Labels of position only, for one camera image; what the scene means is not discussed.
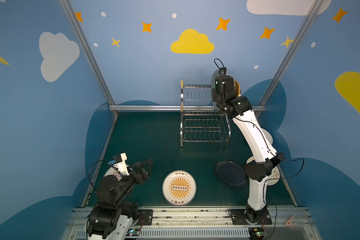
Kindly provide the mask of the orange woven round plate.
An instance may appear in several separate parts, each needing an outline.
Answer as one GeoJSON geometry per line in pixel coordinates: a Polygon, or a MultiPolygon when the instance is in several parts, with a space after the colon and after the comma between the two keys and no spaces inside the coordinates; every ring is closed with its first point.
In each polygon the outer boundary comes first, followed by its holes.
{"type": "Polygon", "coordinates": [[[241,96],[241,87],[238,81],[234,80],[235,83],[235,96],[240,97],[241,96]]]}

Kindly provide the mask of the white plate orange sunburst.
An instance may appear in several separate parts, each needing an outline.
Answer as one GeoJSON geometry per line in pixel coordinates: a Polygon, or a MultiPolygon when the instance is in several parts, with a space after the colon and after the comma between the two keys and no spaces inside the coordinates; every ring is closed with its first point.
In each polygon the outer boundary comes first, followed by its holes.
{"type": "Polygon", "coordinates": [[[193,201],[197,192],[196,181],[186,171],[173,171],[163,181],[163,196],[166,201],[176,207],[186,206],[193,201]]]}

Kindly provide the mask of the grey-green plain plate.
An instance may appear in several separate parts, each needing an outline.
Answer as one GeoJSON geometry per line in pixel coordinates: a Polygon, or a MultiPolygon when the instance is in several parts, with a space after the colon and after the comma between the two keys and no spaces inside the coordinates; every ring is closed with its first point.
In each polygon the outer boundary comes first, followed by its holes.
{"type": "Polygon", "coordinates": [[[218,110],[219,108],[217,107],[216,105],[216,81],[215,81],[215,78],[219,76],[219,71],[216,70],[214,73],[213,73],[213,76],[212,76],[212,80],[211,80],[211,93],[212,93],[212,105],[214,106],[214,108],[216,110],[218,110]]]}

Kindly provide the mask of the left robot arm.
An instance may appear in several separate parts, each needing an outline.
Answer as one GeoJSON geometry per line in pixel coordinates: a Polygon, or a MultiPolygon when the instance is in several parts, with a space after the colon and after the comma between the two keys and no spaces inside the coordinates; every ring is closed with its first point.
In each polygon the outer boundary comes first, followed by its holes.
{"type": "Polygon", "coordinates": [[[112,161],[110,167],[121,177],[107,175],[96,189],[97,203],[87,221],[88,240],[124,240],[127,232],[139,218],[136,202],[127,202],[126,197],[135,185],[143,184],[151,176],[153,160],[127,166],[125,160],[112,161]]]}

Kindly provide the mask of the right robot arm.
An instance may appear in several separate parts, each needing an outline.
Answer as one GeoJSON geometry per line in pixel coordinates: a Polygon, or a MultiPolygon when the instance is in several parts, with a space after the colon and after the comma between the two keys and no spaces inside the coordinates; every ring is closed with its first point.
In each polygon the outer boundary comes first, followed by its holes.
{"type": "Polygon", "coordinates": [[[212,81],[212,98],[216,107],[233,119],[248,143],[254,160],[244,166],[249,177],[249,197],[246,220],[250,224],[267,218],[266,202],[268,180],[272,170],[285,159],[283,153],[268,141],[262,131],[253,107],[245,96],[240,96],[240,85],[229,75],[220,75],[212,81]]]}

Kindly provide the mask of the chrome two-tier dish rack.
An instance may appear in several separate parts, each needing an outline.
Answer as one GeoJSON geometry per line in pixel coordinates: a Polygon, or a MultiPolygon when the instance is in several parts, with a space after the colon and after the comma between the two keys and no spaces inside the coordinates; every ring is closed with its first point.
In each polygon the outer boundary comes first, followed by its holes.
{"type": "Polygon", "coordinates": [[[213,102],[210,85],[185,85],[181,82],[180,145],[184,143],[221,143],[231,139],[228,116],[213,102]]]}

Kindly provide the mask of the white sunburst plate at left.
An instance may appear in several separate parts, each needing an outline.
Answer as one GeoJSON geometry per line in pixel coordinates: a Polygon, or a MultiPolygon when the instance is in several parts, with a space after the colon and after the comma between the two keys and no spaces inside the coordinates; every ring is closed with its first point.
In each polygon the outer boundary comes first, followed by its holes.
{"type": "MultiPolygon", "coordinates": [[[[120,169],[121,167],[118,167],[118,166],[116,166],[116,165],[113,165],[113,167],[115,167],[115,168],[118,169],[118,170],[121,170],[121,169],[120,169]]],[[[109,176],[109,175],[113,175],[113,176],[117,177],[118,180],[121,180],[122,177],[124,176],[124,175],[120,175],[114,168],[109,168],[109,169],[106,171],[106,173],[104,174],[103,177],[106,177],[106,176],[109,176]]]]}

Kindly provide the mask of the left green circuit board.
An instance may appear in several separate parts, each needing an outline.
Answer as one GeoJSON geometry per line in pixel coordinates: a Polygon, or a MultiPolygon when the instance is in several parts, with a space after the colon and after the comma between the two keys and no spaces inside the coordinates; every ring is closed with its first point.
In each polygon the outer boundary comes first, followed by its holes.
{"type": "Polygon", "coordinates": [[[127,236],[129,237],[138,237],[141,233],[140,229],[129,229],[127,232],[127,236]]]}

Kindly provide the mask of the green circuit board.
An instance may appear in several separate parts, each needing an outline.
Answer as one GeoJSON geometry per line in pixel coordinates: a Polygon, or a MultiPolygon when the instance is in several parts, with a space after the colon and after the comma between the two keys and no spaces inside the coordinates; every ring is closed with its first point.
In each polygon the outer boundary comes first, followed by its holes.
{"type": "Polygon", "coordinates": [[[129,237],[138,237],[141,233],[140,229],[129,229],[127,232],[127,236],[129,237]]]}
{"type": "Polygon", "coordinates": [[[267,236],[267,233],[262,228],[249,228],[248,232],[250,235],[249,240],[263,240],[267,236]]]}

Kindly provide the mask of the dark blue round plate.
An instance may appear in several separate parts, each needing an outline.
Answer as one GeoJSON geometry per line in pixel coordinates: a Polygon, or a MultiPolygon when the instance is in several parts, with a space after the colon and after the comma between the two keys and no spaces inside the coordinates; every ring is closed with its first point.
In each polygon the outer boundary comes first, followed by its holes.
{"type": "Polygon", "coordinates": [[[225,185],[240,188],[247,182],[248,177],[244,167],[237,162],[221,161],[215,165],[216,177],[225,185]]]}

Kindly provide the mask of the cream floral plate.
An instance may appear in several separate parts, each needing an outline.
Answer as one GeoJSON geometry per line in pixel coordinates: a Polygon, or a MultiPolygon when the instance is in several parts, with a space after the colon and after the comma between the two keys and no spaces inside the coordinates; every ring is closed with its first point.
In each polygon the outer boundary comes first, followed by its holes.
{"type": "Polygon", "coordinates": [[[267,181],[268,186],[273,186],[278,183],[278,181],[281,178],[280,170],[278,167],[274,167],[272,169],[272,174],[270,176],[270,179],[267,181]]]}

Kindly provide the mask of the right green circuit board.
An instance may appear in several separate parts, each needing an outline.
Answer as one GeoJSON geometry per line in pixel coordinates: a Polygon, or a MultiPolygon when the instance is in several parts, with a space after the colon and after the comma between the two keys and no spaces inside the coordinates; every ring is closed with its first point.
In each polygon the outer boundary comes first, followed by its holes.
{"type": "Polygon", "coordinates": [[[249,240],[263,240],[267,236],[267,233],[262,228],[249,228],[248,232],[250,235],[249,240]]]}

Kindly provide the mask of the pink clothes peg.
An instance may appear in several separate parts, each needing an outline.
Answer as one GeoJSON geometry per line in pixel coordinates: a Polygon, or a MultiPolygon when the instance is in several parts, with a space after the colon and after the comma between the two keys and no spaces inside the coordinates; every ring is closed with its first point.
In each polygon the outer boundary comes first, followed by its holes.
{"type": "Polygon", "coordinates": [[[294,226],[294,225],[297,225],[298,223],[294,223],[294,222],[293,222],[294,217],[295,217],[295,215],[293,215],[292,217],[290,217],[290,218],[285,222],[285,225],[286,225],[286,226],[294,226]]]}

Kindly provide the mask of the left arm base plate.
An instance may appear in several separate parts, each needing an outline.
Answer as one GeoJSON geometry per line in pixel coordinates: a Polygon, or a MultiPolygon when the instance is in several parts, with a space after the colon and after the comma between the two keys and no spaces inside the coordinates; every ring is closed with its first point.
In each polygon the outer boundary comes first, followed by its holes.
{"type": "Polygon", "coordinates": [[[139,209],[136,226],[151,226],[153,221],[152,209],[139,209]]]}

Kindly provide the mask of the right aluminium frame post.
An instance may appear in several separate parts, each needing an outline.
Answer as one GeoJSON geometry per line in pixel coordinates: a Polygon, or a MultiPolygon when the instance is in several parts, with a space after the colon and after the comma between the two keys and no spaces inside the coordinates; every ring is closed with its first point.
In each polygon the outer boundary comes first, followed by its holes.
{"type": "Polygon", "coordinates": [[[303,42],[305,36],[311,29],[312,25],[314,24],[317,16],[319,15],[319,10],[323,5],[324,0],[315,0],[311,8],[309,9],[306,17],[304,18],[300,28],[298,29],[295,38],[292,44],[288,47],[288,50],[281,61],[274,77],[270,81],[269,85],[267,86],[263,96],[261,97],[258,106],[256,108],[256,117],[259,117],[262,112],[266,110],[266,104],[269,101],[270,97],[272,96],[273,92],[275,91],[277,85],[279,84],[280,80],[282,79],[285,71],[287,70],[289,64],[291,63],[294,55],[298,51],[301,43],[303,42]]]}

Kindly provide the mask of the aluminium frame post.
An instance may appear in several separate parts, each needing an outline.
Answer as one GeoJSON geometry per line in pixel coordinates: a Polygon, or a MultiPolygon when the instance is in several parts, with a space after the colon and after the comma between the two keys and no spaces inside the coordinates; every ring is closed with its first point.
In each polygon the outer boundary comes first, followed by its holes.
{"type": "Polygon", "coordinates": [[[311,29],[312,25],[314,24],[317,16],[319,15],[319,10],[323,5],[324,0],[315,0],[311,8],[309,9],[306,17],[304,18],[300,28],[298,29],[295,38],[292,44],[288,47],[288,50],[281,61],[274,77],[270,81],[269,85],[267,86],[263,96],[261,97],[258,106],[256,108],[256,117],[259,117],[262,112],[266,110],[266,104],[269,101],[270,97],[272,96],[273,92],[275,91],[277,85],[279,84],[280,80],[282,79],[285,71],[287,70],[289,64],[291,63],[294,55],[298,51],[301,43],[303,42],[305,36],[311,29]]]}
{"type": "Polygon", "coordinates": [[[89,62],[89,65],[95,75],[95,78],[109,104],[109,110],[113,112],[114,116],[117,118],[119,113],[117,110],[111,110],[110,107],[115,105],[115,101],[112,97],[112,94],[107,86],[107,83],[104,79],[104,76],[100,70],[100,67],[95,59],[95,56],[91,50],[91,47],[87,41],[87,38],[83,32],[83,29],[80,25],[80,21],[78,20],[76,13],[74,11],[74,8],[71,4],[71,1],[68,0],[59,0],[59,3],[79,41],[80,46],[82,47],[82,50],[89,62]]]}

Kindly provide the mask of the aluminium frame back bar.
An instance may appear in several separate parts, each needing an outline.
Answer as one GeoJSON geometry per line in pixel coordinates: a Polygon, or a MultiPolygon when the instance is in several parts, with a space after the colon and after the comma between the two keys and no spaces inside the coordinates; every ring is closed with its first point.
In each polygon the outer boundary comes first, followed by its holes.
{"type": "Polygon", "coordinates": [[[168,111],[180,112],[181,110],[215,110],[214,106],[143,106],[143,105],[110,105],[110,111],[168,111]]]}

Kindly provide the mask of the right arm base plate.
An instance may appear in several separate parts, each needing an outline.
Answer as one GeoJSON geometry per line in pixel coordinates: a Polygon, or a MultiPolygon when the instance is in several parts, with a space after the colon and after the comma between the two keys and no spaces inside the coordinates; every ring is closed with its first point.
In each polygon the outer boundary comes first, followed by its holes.
{"type": "Polygon", "coordinates": [[[252,208],[247,209],[229,209],[229,216],[233,225],[271,225],[272,219],[267,207],[259,211],[252,208]]]}

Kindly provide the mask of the left aluminium frame post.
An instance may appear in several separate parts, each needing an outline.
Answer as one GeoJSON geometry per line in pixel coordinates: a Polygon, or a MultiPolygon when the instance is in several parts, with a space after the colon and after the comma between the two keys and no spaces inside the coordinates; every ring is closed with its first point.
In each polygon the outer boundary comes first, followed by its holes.
{"type": "Polygon", "coordinates": [[[59,0],[59,3],[79,41],[80,46],[82,47],[82,50],[89,62],[89,65],[95,75],[95,78],[109,104],[109,110],[113,112],[114,116],[117,118],[119,113],[117,110],[111,110],[110,107],[115,105],[115,101],[112,97],[112,94],[107,86],[107,83],[104,79],[104,76],[100,70],[100,67],[95,59],[95,56],[91,50],[91,47],[87,41],[87,38],[83,32],[83,29],[80,25],[80,21],[78,20],[76,13],[74,11],[74,8],[71,4],[71,1],[68,0],[59,0]]]}

